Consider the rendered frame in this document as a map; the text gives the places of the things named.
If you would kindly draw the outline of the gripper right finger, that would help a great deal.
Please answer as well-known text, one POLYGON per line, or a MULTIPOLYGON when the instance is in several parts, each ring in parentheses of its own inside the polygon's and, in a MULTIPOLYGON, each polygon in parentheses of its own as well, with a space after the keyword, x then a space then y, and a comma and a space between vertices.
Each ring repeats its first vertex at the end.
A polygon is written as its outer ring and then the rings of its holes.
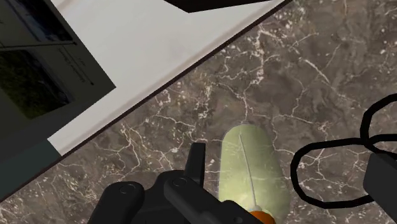
POLYGON ((371 154, 363 187, 380 207, 397 207, 397 160, 385 153, 371 154))

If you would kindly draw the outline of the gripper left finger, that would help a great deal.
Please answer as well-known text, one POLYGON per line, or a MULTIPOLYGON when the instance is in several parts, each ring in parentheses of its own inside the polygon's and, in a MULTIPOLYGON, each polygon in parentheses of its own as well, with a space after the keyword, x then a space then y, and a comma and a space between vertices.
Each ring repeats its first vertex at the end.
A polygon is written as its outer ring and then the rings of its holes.
POLYGON ((192 143, 185 168, 162 172, 151 188, 135 181, 106 187, 88 224, 263 224, 206 191, 204 173, 205 144, 192 143))

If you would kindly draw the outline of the pale green oblong, orange end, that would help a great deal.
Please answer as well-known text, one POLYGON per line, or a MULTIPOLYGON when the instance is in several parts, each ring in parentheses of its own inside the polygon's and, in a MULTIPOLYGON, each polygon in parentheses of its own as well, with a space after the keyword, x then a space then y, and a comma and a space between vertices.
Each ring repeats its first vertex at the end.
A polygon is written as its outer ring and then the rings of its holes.
POLYGON ((218 199, 283 224, 291 196, 277 153, 265 130, 251 124, 231 128, 221 144, 218 199))

